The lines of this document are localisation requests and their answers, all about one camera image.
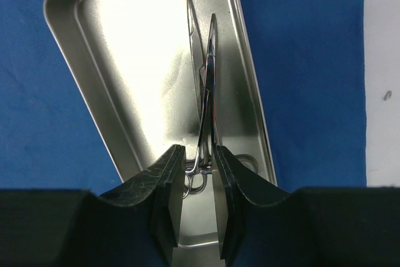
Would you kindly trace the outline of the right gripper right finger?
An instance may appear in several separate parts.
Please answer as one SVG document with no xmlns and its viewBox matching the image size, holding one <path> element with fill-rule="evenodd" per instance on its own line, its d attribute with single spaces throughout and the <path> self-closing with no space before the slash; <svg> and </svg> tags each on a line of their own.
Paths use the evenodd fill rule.
<svg viewBox="0 0 400 267">
<path fill-rule="evenodd" d="M 398 266 L 397 188 L 285 192 L 213 149 L 219 254 L 227 266 Z"/>
</svg>

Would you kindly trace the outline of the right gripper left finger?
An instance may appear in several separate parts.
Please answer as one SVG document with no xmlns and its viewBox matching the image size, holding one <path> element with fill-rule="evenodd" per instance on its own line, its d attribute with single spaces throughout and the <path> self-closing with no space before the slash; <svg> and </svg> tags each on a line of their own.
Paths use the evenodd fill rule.
<svg viewBox="0 0 400 267">
<path fill-rule="evenodd" d="M 96 196 L 1 191 L 2 266 L 170 266 L 183 205 L 184 146 Z"/>
</svg>

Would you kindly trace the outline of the blue surgical cloth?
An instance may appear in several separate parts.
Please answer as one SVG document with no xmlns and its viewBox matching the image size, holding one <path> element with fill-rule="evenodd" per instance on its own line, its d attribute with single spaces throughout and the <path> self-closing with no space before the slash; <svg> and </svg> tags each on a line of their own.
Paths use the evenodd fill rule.
<svg viewBox="0 0 400 267">
<path fill-rule="evenodd" d="M 1 0 L 1 187 L 117 183 L 43 15 Z M 363 186 L 363 0 L 241 0 L 278 184 Z"/>
</svg>

